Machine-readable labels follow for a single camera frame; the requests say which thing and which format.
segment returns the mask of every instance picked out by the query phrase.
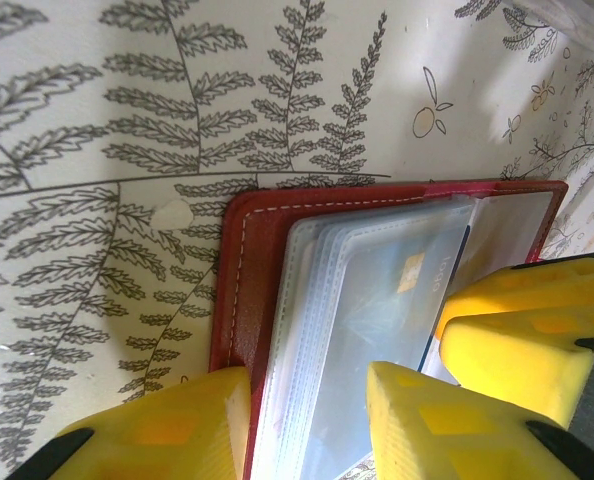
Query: white stitching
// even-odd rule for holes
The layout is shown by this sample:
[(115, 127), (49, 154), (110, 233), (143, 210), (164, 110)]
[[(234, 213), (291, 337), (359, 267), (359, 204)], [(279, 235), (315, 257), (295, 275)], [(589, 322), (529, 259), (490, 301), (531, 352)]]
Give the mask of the white stitching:
[[(554, 190), (558, 193), (561, 193), (563, 187), (554, 186)], [(239, 263), (237, 265), (237, 277), (235, 280), (235, 300), (233, 303), (233, 314), (232, 314), (232, 322), (230, 325), (230, 343), (228, 345), (228, 363), (227, 365), (230, 366), (230, 359), (232, 355), (233, 349), (233, 341), (235, 337), (235, 322), (237, 320), (237, 303), (239, 300), (239, 279), (241, 275), (241, 265), (244, 258), (244, 247), (246, 242), (246, 223), (248, 221), (248, 217), (252, 216), (253, 214), (262, 213), (262, 212), (270, 212), (275, 211), (278, 209), (287, 210), (287, 209), (297, 209), (297, 208), (314, 208), (314, 207), (330, 207), (330, 206), (344, 206), (344, 205), (368, 205), (371, 203), (406, 203), (411, 202), (413, 200), (422, 200), (425, 198), (433, 198), (433, 197), (445, 197), (447, 195), (455, 195), (455, 194), (469, 194), (472, 195), (474, 193), (492, 193), (492, 192), (503, 192), (503, 193), (521, 193), (521, 192), (537, 192), (541, 191), (539, 186), (535, 186), (533, 188), (519, 188), (515, 190), (496, 190), (494, 188), (486, 188), (482, 190), (453, 190), (449, 192), (438, 192), (433, 193), (430, 195), (422, 195), (417, 197), (410, 197), (410, 198), (388, 198), (382, 200), (364, 200), (361, 202), (328, 202), (328, 203), (315, 203), (315, 204), (303, 204), (303, 205), (281, 205), (279, 207), (268, 207), (268, 208), (260, 208), (253, 210), (252, 212), (248, 212), (242, 221), (242, 232), (241, 232), (241, 248), (239, 251)], [(548, 234), (548, 232), (543, 232), (539, 242), (543, 240), (543, 238)], [(534, 261), (537, 258), (536, 254), (533, 254), (530, 258), (530, 261)]]

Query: red leather wallet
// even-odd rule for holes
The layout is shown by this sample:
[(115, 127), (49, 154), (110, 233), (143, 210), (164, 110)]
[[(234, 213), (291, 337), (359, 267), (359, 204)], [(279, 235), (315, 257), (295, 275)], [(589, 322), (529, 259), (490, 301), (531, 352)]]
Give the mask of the red leather wallet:
[(361, 188), (273, 190), (244, 193), (224, 218), (210, 371), (246, 366), (252, 382), (252, 411), (244, 478), (250, 477), (257, 422), (270, 351), (284, 250), (298, 220), (351, 210), (419, 203), (451, 195), (479, 198), (552, 192), (528, 262), (537, 260), (566, 194), (563, 182), (441, 182)]

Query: red leather cover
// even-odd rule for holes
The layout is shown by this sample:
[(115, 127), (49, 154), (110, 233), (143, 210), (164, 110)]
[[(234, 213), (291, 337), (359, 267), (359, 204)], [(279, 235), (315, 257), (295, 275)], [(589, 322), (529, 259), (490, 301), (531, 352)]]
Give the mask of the red leather cover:
[(271, 190), (244, 193), (228, 206), (217, 281), (210, 371), (248, 367), (252, 412), (244, 478), (250, 477), (284, 250), (290, 227), (302, 218), (419, 203), (464, 194), (479, 198), (553, 192), (528, 262), (535, 261), (568, 186), (563, 182), (442, 182), (363, 188)]

